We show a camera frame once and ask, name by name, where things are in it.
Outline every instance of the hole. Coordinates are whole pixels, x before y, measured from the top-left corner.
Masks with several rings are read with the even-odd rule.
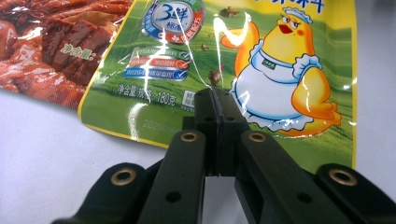
[[[181,200],[181,194],[178,191],[171,191],[166,194],[166,201],[169,203],[177,203]]]
[[[212,121],[214,121],[214,120],[215,120],[215,119],[210,118],[210,117],[205,118],[205,121],[207,121],[207,122],[212,122]]]
[[[254,142],[264,142],[265,135],[262,133],[251,133],[248,138]]]
[[[303,193],[303,192],[298,193],[297,198],[302,203],[312,203],[312,197],[311,197],[311,195],[309,195],[307,193]]]
[[[193,142],[197,140],[198,136],[195,133],[183,133],[181,135],[181,140],[185,142]]]
[[[130,184],[136,178],[136,171],[131,168],[123,168],[118,170],[111,176],[111,183],[116,186],[124,186]]]
[[[335,182],[345,185],[345,186],[355,186],[358,184],[358,179],[353,176],[350,172],[341,169],[331,169],[329,171],[329,176]]]

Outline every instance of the yellow cartoon chicken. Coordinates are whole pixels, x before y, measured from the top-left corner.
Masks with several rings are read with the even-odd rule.
[[[286,15],[264,39],[252,21],[241,45],[221,39],[238,50],[231,93],[249,123],[289,136],[322,133],[340,125],[341,115],[328,102],[330,85],[315,55],[312,21],[297,8],[283,10]]]

